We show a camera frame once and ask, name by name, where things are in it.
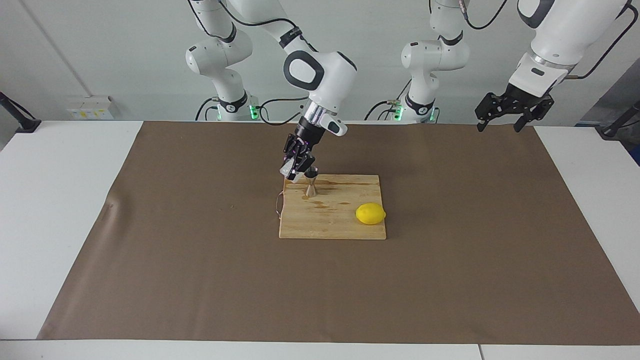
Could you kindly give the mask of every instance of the wooden cutting board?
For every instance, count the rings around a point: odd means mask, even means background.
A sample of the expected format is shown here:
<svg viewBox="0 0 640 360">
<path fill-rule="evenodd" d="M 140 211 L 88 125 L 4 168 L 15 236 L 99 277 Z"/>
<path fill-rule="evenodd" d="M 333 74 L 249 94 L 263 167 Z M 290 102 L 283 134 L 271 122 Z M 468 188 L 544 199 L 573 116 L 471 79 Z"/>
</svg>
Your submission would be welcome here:
<svg viewBox="0 0 640 360">
<path fill-rule="evenodd" d="M 308 181 L 285 180 L 281 239 L 385 240 L 385 222 L 365 225 L 355 216 L 367 202 L 382 205 L 377 175 L 320 174 L 316 179 L 317 196 L 305 195 Z"/>
</svg>

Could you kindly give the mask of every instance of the yellow lemon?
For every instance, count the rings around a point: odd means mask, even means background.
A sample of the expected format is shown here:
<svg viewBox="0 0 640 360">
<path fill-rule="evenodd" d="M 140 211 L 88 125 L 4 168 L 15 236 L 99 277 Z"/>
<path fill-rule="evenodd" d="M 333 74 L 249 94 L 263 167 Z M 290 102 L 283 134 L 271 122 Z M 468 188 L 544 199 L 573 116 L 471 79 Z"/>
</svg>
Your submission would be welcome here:
<svg viewBox="0 0 640 360">
<path fill-rule="evenodd" d="M 356 217 L 363 224 L 376 225 L 387 217 L 387 213 L 382 208 L 382 205 L 374 202 L 368 202 L 362 204 L 356 210 Z"/>
</svg>

